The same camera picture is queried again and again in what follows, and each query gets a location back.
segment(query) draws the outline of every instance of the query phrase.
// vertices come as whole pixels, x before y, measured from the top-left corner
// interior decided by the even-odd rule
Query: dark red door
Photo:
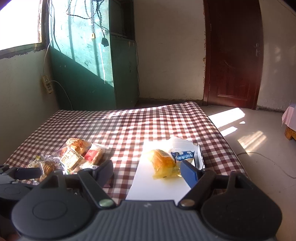
[[[255,108],[263,64],[259,1],[206,2],[211,28],[208,104]]]

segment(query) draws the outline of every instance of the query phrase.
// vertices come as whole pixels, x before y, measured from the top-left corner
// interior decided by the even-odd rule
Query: door handle
[[[256,45],[253,47],[256,48],[256,56],[259,56],[259,54],[260,54],[259,43],[256,43]]]

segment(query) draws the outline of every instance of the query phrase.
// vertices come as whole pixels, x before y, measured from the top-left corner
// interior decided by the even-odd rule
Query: pink cloth
[[[296,131],[296,111],[294,107],[290,105],[281,117],[281,120],[282,125],[286,124],[289,128]]]

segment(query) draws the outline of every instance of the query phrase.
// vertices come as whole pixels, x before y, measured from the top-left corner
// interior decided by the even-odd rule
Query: power strip
[[[48,94],[50,94],[54,91],[54,89],[52,87],[52,82],[49,80],[47,75],[42,76],[42,82],[43,82],[44,87],[46,88],[46,91]]]

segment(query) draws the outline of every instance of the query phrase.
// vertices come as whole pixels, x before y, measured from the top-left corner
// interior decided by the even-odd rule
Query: floor
[[[281,126],[282,113],[233,107],[202,107],[218,127],[236,154],[251,180],[281,208],[283,221],[277,240],[296,240],[296,141],[288,140]]]

